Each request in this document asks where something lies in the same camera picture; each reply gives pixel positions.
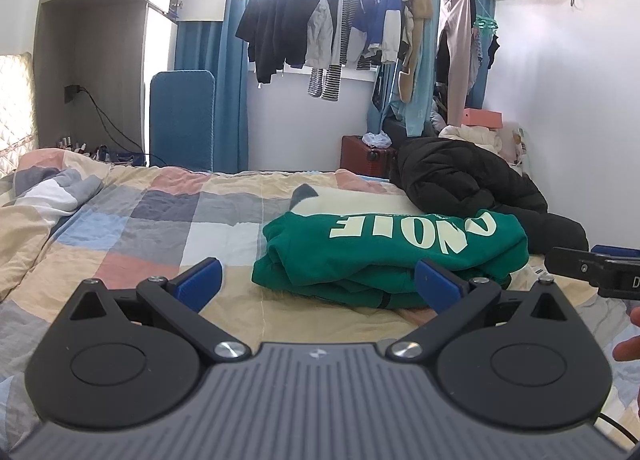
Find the green sweatshirt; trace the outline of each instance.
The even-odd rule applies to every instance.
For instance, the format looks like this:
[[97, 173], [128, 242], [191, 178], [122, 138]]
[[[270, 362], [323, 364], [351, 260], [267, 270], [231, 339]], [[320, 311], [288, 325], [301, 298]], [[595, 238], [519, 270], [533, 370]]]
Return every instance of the green sweatshirt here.
[[415, 265], [424, 258], [463, 279], [503, 284], [529, 259], [517, 218], [489, 211], [468, 220], [287, 212], [263, 233], [267, 254], [255, 262], [254, 283], [352, 307], [424, 307], [414, 285]]

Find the bed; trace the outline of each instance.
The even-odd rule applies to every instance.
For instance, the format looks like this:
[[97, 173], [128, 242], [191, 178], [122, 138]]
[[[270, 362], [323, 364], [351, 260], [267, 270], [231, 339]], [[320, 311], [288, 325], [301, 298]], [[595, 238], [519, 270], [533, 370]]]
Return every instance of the bed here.
[[[0, 180], [0, 449], [10, 450], [38, 419], [24, 388], [30, 354], [84, 278], [109, 289], [134, 287], [151, 275], [175, 277], [205, 257], [220, 259], [220, 293], [202, 315], [257, 350], [260, 342], [377, 342], [398, 338], [434, 317], [428, 311], [348, 309], [251, 282], [264, 252], [262, 227], [289, 208], [300, 186], [408, 201], [384, 182], [352, 173], [190, 173], [175, 167], [110, 166], [64, 150], [20, 158]], [[514, 275], [527, 289], [542, 259]], [[623, 301], [600, 299], [584, 282], [558, 283], [608, 357], [638, 334]], [[636, 396], [640, 365], [612, 362], [614, 387], [605, 411], [640, 434]], [[610, 427], [604, 432], [629, 446]]]

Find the finger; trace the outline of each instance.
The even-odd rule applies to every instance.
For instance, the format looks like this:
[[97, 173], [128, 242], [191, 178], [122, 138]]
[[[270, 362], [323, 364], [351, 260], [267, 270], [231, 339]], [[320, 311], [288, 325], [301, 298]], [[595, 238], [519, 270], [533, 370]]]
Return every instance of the finger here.
[[640, 336], [632, 337], [613, 348], [616, 361], [636, 361], [640, 359]]
[[631, 318], [631, 323], [640, 326], [640, 307], [633, 309], [629, 317]]

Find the blue gripper pad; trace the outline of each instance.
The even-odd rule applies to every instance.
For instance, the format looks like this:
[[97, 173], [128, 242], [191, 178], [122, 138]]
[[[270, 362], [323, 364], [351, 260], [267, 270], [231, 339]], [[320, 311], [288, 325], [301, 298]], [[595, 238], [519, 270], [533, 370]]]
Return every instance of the blue gripper pad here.
[[440, 314], [468, 294], [468, 283], [430, 260], [415, 266], [415, 289]]
[[222, 263], [207, 258], [167, 285], [169, 294], [194, 312], [204, 309], [222, 287]]
[[635, 258], [640, 259], [640, 251], [638, 249], [627, 249], [626, 247], [611, 247], [606, 245], [596, 245], [592, 253], [597, 255], [607, 255], [616, 258]]

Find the hanging clothes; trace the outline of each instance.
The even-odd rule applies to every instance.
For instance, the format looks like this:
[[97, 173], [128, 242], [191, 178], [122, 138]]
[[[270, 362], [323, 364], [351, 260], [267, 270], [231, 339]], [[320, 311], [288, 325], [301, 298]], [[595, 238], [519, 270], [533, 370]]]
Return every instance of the hanging clothes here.
[[441, 0], [438, 40], [447, 33], [449, 46], [449, 104], [447, 122], [461, 126], [471, 60], [471, 8], [469, 0]]
[[489, 46], [489, 68], [494, 66], [495, 61], [495, 53], [500, 49], [500, 44], [498, 43], [498, 36], [494, 34], [494, 39], [491, 40], [491, 45]]
[[361, 55], [381, 54], [380, 63], [395, 63], [402, 36], [402, 0], [361, 0], [353, 21], [347, 58], [354, 68]]
[[414, 92], [415, 68], [418, 63], [420, 46], [422, 45], [424, 22], [433, 17], [433, 1], [412, 0], [412, 10], [410, 13], [412, 15], [409, 20], [412, 23], [411, 39], [399, 76], [400, 97], [405, 103], [411, 101]]
[[249, 43], [259, 83], [284, 68], [302, 67], [306, 58], [307, 24], [320, 0], [249, 0], [236, 37]]
[[325, 101], [337, 101], [338, 97], [340, 97], [340, 79], [342, 78], [340, 54], [342, 52], [342, 24], [345, 16], [344, 0], [332, 0], [330, 5], [331, 14], [334, 18], [334, 44], [332, 49], [331, 65], [326, 72], [321, 98]]
[[[469, 0], [469, 9], [471, 11], [471, 25], [476, 23], [478, 18], [478, 9], [476, 0]], [[451, 65], [451, 58], [449, 55], [449, 42], [447, 40], [447, 31], [441, 34], [441, 39], [438, 48], [438, 55], [436, 57], [436, 82], [449, 84], [449, 66]]]
[[476, 84], [476, 80], [478, 79], [478, 72], [482, 66], [482, 45], [480, 41], [480, 30], [477, 27], [474, 27], [471, 30], [471, 65], [469, 67], [469, 87], [468, 92], [471, 92], [471, 89]]
[[391, 101], [391, 92], [394, 83], [398, 80], [399, 72], [399, 62], [396, 62], [395, 65], [380, 65], [378, 68], [376, 83], [373, 87], [373, 96], [367, 112], [367, 132], [380, 133], [382, 130], [382, 122], [389, 106], [389, 101]]
[[347, 50], [353, 19], [360, 7], [360, 0], [339, 0], [337, 7], [336, 31], [334, 33], [334, 47], [332, 64], [328, 70], [313, 69], [309, 80], [308, 93], [312, 97], [321, 97], [327, 101], [337, 101], [340, 97], [340, 79], [342, 65], [347, 63]]
[[306, 26], [306, 60], [311, 68], [329, 68], [334, 42], [334, 24], [329, 0], [320, 0]]
[[[480, 29], [480, 39], [482, 46], [482, 66], [478, 71], [478, 78], [476, 84], [466, 97], [466, 106], [468, 108], [482, 108], [484, 104], [484, 92], [486, 90], [486, 82], [489, 73], [489, 55], [488, 49], [491, 45], [492, 37], [494, 36], [497, 24], [494, 21], [495, 16], [495, 0], [474, 0], [474, 5], [478, 6], [478, 19], [476, 26]], [[449, 67], [447, 66], [446, 76], [449, 74]], [[442, 74], [438, 73], [438, 82], [442, 81]]]
[[440, 17], [440, 0], [431, 0], [433, 17], [425, 21], [422, 33], [422, 43], [418, 51], [415, 66], [414, 91], [409, 103], [400, 98], [399, 83], [396, 81], [391, 97], [391, 108], [396, 118], [404, 121], [406, 133], [409, 137], [419, 137], [424, 132], [425, 121], [430, 117], [433, 103], [433, 88], [435, 85], [435, 56], [438, 34], [438, 19]]

